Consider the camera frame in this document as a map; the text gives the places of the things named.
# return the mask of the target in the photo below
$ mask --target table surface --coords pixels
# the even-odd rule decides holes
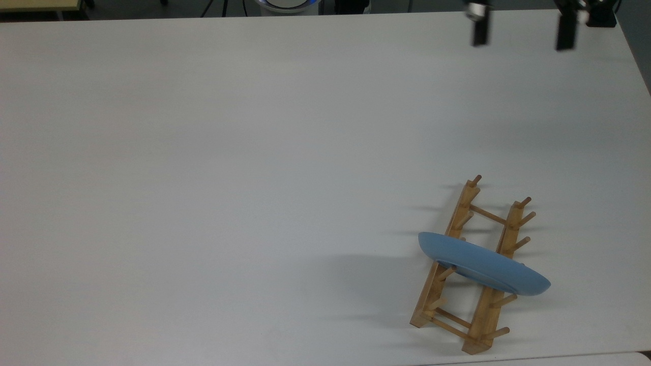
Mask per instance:
[[[0,363],[414,365],[651,348],[651,98],[557,12],[0,24]],[[461,185],[551,281],[409,325]],[[482,217],[469,241],[491,249]],[[470,319],[479,288],[449,278]]]
[[[636,352],[581,356],[467,362],[464,366],[651,366],[651,360]]]

